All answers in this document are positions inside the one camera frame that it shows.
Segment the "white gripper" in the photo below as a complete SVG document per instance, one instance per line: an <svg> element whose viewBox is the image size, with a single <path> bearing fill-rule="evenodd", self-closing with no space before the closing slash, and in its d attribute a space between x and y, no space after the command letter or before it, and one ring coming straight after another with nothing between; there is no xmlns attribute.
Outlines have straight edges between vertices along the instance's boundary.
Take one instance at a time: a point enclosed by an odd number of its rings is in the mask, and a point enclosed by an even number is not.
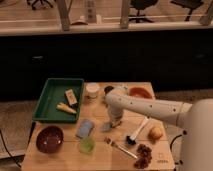
<svg viewBox="0 0 213 171"><path fill-rule="evenodd" d="M121 124L123 111L121 109L109 108L108 115L112 127L117 127Z"/></svg>

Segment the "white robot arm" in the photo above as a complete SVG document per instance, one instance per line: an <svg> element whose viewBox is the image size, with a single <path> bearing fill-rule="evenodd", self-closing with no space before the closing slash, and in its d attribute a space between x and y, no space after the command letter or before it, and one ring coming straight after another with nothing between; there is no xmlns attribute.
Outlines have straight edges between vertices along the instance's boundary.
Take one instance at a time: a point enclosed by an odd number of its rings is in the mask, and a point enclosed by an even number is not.
<svg viewBox="0 0 213 171"><path fill-rule="evenodd" d="M105 95L111 121L124 110L143 114L183 129L179 171L213 171L213 99L194 104L132 97L117 86Z"/></svg>

